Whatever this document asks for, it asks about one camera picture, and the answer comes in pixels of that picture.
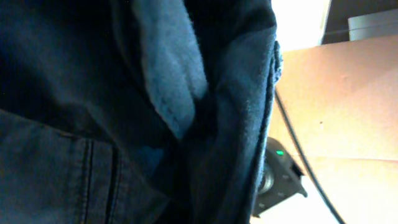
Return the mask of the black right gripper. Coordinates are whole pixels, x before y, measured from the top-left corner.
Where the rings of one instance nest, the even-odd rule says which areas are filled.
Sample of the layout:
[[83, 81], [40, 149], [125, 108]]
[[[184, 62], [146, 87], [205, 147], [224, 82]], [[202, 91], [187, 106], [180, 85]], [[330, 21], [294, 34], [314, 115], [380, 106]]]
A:
[[268, 138], [262, 180], [252, 214], [261, 213], [296, 194], [308, 197], [301, 177], [303, 172], [285, 147], [276, 139]]

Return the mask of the dark blue denim shorts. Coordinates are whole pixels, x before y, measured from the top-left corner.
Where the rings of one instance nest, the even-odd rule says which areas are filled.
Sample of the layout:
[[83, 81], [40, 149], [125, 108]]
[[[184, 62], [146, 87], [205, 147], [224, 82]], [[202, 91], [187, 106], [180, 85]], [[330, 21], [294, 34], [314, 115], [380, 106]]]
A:
[[1, 2], [2, 223], [249, 223], [272, 3]]

